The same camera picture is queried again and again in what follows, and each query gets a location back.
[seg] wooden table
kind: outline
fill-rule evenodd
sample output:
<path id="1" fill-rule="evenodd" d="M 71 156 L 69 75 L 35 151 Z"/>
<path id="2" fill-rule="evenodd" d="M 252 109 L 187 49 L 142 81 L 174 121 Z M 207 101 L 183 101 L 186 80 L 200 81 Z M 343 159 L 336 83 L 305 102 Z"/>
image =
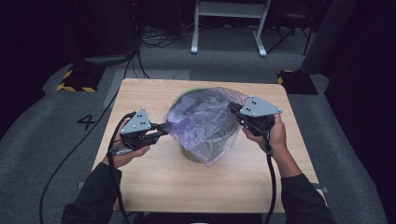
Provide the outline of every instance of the wooden table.
<path id="1" fill-rule="evenodd" d="M 106 155 L 111 135 L 125 114 L 145 107 L 151 122 L 162 123 L 182 92 L 210 87 L 257 95 L 281 107 L 290 152 L 308 179 L 318 183 L 287 94 L 276 84 L 124 79 L 93 167 Z M 282 213 L 280 176 L 275 162 L 274 168 L 277 185 L 274 212 Z M 242 132 L 233 147 L 209 167 L 186 159 L 180 144 L 166 135 L 151 146 L 145 156 L 120 169 L 123 171 L 122 198 L 127 211 L 267 213 L 270 207 L 271 176 L 265 153 Z"/>

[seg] cable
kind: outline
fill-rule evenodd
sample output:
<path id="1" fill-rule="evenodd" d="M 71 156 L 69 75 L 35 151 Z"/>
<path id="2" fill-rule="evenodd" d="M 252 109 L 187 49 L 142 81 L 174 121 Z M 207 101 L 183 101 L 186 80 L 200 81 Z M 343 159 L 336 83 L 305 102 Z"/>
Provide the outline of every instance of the cable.
<path id="1" fill-rule="evenodd" d="M 267 217 L 265 219 L 265 224 L 268 224 L 270 219 L 271 219 L 271 215 L 274 212 L 274 208 L 275 208 L 275 203 L 276 203 L 276 179 L 275 179 L 275 171 L 274 171 L 274 166 L 272 164 L 272 157 L 271 155 L 267 155 L 267 163 L 268 163 L 268 168 L 270 169 L 270 174 L 271 174 L 271 182 L 272 182 L 272 200 L 271 200 L 271 206 L 270 209 L 268 211 Z"/>
<path id="2" fill-rule="evenodd" d="M 140 64 L 140 68 L 142 69 L 143 75 L 146 76 L 148 79 L 150 79 L 149 75 L 145 72 L 145 69 L 143 68 L 143 64 L 142 61 L 140 59 L 140 50 L 137 50 L 137 58 L 139 59 L 139 64 Z"/>
<path id="3" fill-rule="evenodd" d="M 184 33 L 186 31 L 188 31 L 193 25 L 194 25 L 194 22 L 192 24 L 190 24 L 189 26 L 187 26 L 186 28 L 184 28 L 180 32 L 180 36 L 169 35 L 169 34 L 159 35 L 157 31 L 146 31 L 142 35 L 142 45 L 147 48 L 165 48 L 169 45 L 174 44 L 176 41 L 183 39 L 185 36 L 192 35 L 193 31 L 186 35 L 184 35 Z M 149 43 L 149 41 L 154 41 L 154 40 L 157 40 L 157 43 L 155 43 L 155 44 Z"/>
<path id="4" fill-rule="evenodd" d="M 121 188 L 120 188 L 120 181 L 119 181 L 119 179 L 118 179 L 118 177 L 117 177 L 117 174 L 116 174 L 116 168 L 114 167 L 114 159 L 113 159 L 113 152 L 111 152 L 111 148 L 113 148 L 113 144 L 114 144 L 114 139 L 116 138 L 116 135 L 117 135 L 117 132 L 118 132 L 118 129 L 120 128 L 120 126 L 121 126 L 121 124 L 127 119 L 127 118 L 129 118 L 129 117 L 132 117 L 133 115 L 134 115 L 135 113 L 132 113 L 132 114 L 127 114 L 127 115 L 125 115 L 121 120 L 120 120 L 120 122 L 118 123 L 118 125 L 117 125 L 117 128 L 116 128 L 116 130 L 114 131 L 114 133 L 113 133 L 113 135 L 111 136 L 111 140 L 110 140 L 110 143 L 109 143 L 109 145 L 108 145 L 108 151 L 107 151 L 107 158 L 108 158 L 108 169 L 109 169 L 109 172 L 110 172 L 110 174 L 111 174 L 111 176 L 113 177 L 113 180 L 114 180 L 114 185 L 115 185 L 115 187 L 116 187 L 116 190 L 117 190 L 117 198 L 119 199 L 119 207 L 120 207 L 120 211 L 121 211 L 121 213 L 122 213 L 122 216 L 123 216 L 123 218 L 124 218 L 124 223 L 126 223 L 126 224 L 129 224 L 129 219 L 128 219 L 128 216 L 126 215 L 126 212 L 125 212 L 125 208 L 124 208 L 124 206 L 123 206 L 123 200 L 122 200 L 122 194 L 121 194 Z"/>
<path id="5" fill-rule="evenodd" d="M 124 63 L 124 62 L 130 60 L 131 57 L 133 57 L 132 55 L 133 54 L 125 55 L 125 57 L 122 59 L 110 60 L 110 61 L 106 61 L 106 62 L 94 62 L 94 61 L 90 61 L 90 60 L 87 60 L 87 62 L 90 63 L 94 67 L 109 67 L 109 66 L 114 66 L 114 65 Z"/>
<path id="6" fill-rule="evenodd" d="M 132 65 L 132 69 L 134 70 L 134 60 L 132 60 L 131 65 Z M 135 70 L 134 70 L 134 75 L 136 76 L 136 78 L 139 78 Z"/>
<path id="7" fill-rule="evenodd" d="M 126 77 L 126 72 L 128 70 L 129 63 L 131 62 L 132 58 L 128 61 L 126 67 L 125 67 L 125 72 L 124 72 L 124 77 Z M 44 203 L 44 198 L 47 192 L 47 189 L 50 185 L 50 182 L 52 181 L 53 177 L 58 173 L 58 171 L 61 169 L 61 167 L 64 165 L 64 162 L 73 154 L 74 151 L 84 142 L 84 140 L 91 134 L 91 132 L 94 130 L 94 128 L 98 125 L 99 121 L 103 118 L 107 110 L 110 108 L 111 104 L 113 101 L 116 99 L 117 95 L 119 94 L 119 90 L 114 94 L 113 98 L 111 99 L 110 103 L 108 103 L 107 107 L 105 110 L 102 112 L 100 115 L 99 119 L 93 124 L 93 127 L 82 137 L 82 139 L 70 150 L 69 153 L 64 157 L 64 159 L 61 161 L 61 163 L 56 167 L 55 171 L 52 173 L 52 175 L 49 178 L 49 181 L 47 182 L 46 186 L 43 189 L 43 192 L 41 193 L 41 198 L 40 198 L 40 203 L 38 206 L 38 213 L 39 213 L 39 218 L 40 218 L 40 224 L 44 224 L 44 218 L 43 218 L 43 203 Z"/>

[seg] transparent plastic bag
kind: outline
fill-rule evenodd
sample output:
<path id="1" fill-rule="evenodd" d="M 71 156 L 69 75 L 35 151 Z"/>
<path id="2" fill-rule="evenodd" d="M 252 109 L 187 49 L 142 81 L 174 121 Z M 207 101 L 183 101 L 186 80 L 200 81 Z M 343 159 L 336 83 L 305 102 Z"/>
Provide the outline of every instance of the transparent plastic bag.
<path id="1" fill-rule="evenodd" d="M 206 166 L 217 161 L 234 143 L 241 128 L 228 104 L 244 105 L 248 96 L 226 88 L 194 89 L 176 98 L 163 121 L 186 150 Z"/>

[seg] sleeve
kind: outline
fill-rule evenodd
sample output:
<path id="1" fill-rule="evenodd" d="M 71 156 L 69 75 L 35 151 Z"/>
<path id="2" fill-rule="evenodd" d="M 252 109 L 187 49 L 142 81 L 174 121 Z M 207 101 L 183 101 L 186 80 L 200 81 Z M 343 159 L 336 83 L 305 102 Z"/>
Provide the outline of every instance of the sleeve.
<path id="1" fill-rule="evenodd" d="M 286 223 L 336 223 L 323 197 L 304 174 L 281 179 Z"/>
<path id="2" fill-rule="evenodd" d="M 108 223 L 117 200 L 117 186 L 108 165 L 99 163 L 87 177 L 75 202 L 64 208 L 63 224 Z M 118 180 L 121 171 L 116 170 Z"/>

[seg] person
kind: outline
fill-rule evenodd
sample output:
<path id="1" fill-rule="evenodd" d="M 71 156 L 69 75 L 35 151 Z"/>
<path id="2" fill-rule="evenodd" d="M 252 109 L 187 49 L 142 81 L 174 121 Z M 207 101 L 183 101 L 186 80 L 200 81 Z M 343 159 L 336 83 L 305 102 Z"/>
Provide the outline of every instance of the person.
<path id="1" fill-rule="evenodd" d="M 286 222 L 336 223 L 322 196 L 291 156 L 286 144 L 285 124 L 280 115 L 275 115 L 275 121 L 275 125 L 271 129 L 269 143 L 273 148 L 272 157 L 276 161 L 281 176 L 281 200 L 285 209 Z M 261 136 L 254 136 L 246 128 L 243 128 L 242 131 L 247 139 L 256 142 L 259 147 L 263 148 L 265 141 Z M 149 149 L 150 147 L 142 147 L 124 155 L 114 155 L 115 168 L 145 155 Z M 117 170 L 116 172 L 118 178 L 121 179 L 121 171 Z M 87 177 L 78 198 L 64 208 L 62 223 L 108 223 L 116 199 L 116 185 L 114 185 L 108 169 L 108 158 L 105 157 Z"/>

